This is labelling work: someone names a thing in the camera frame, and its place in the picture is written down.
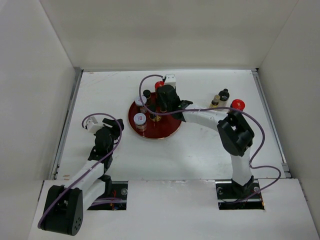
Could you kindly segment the red lid sauce jar back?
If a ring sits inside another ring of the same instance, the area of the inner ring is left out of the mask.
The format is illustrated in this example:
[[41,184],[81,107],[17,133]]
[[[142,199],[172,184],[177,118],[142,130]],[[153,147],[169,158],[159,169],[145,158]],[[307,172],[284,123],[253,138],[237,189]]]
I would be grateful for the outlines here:
[[164,81],[157,81],[154,85],[155,90],[165,85]]

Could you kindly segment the small black cap spice bottle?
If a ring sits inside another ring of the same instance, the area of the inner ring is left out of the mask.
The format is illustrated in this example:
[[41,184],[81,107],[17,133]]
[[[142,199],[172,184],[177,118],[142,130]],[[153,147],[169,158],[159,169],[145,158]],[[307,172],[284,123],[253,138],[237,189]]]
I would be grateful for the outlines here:
[[146,105],[149,106],[152,103],[152,93],[151,93],[151,91],[148,90],[148,89],[145,89],[142,94],[146,98]]

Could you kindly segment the white lid pink jar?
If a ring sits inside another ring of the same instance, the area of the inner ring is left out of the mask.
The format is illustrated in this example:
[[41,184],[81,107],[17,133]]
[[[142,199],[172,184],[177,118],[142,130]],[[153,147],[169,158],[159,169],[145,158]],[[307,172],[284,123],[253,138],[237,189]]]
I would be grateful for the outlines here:
[[147,130],[147,117],[144,113],[137,113],[133,117],[133,122],[136,130],[143,133]]

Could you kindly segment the white lid dark jar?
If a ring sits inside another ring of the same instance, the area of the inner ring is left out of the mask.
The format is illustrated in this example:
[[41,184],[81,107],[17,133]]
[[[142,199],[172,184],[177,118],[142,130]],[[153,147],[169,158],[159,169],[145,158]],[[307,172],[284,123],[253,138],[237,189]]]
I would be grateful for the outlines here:
[[145,107],[145,105],[147,105],[147,101],[148,100],[144,95],[142,95],[141,97],[138,96],[134,101],[138,111],[142,114],[145,114],[147,112],[147,109]]

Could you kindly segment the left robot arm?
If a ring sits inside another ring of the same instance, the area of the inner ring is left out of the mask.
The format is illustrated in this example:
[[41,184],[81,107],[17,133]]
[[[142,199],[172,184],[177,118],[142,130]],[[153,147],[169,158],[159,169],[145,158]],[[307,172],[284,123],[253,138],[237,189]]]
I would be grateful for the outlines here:
[[75,236],[82,226],[84,211],[98,197],[105,200],[112,195],[111,178],[106,171],[122,139],[124,123],[109,114],[104,115],[101,123],[95,117],[90,114],[81,123],[95,137],[86,163],[66,184],[49,188],[38,229]]

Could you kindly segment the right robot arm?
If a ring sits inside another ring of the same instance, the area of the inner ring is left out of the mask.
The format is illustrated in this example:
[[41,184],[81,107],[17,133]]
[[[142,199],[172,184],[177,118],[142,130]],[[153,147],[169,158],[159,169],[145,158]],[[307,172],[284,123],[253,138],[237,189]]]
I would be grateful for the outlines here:
[[222,146],[231,157],[231,190],[236,197],[245,197],[254,181],[249,162],[255,134],[243,115],[234,110],[200,111],[200,107],[192,101],[180,100],[176,89],[171,85],[158,87],[156,94],[160,107],[171,113],[176,120],[198,124],[218,132]]

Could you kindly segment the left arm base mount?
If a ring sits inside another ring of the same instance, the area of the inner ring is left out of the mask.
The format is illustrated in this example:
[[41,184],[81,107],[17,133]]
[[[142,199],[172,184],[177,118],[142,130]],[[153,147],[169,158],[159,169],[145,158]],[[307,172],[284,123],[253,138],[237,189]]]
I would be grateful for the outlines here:
[[100,178],[105,183],[105,191],[88,208],[90,211],[125,211],[129,183],[127,181],[112,181],[109,175]]

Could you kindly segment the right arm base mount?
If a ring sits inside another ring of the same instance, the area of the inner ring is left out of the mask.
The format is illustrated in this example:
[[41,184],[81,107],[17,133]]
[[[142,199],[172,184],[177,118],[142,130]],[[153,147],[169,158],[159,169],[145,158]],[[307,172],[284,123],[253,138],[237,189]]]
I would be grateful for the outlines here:
[[258,180],[252,176],[244,186],[233,180],[216,181],[219,210],[264,210]]

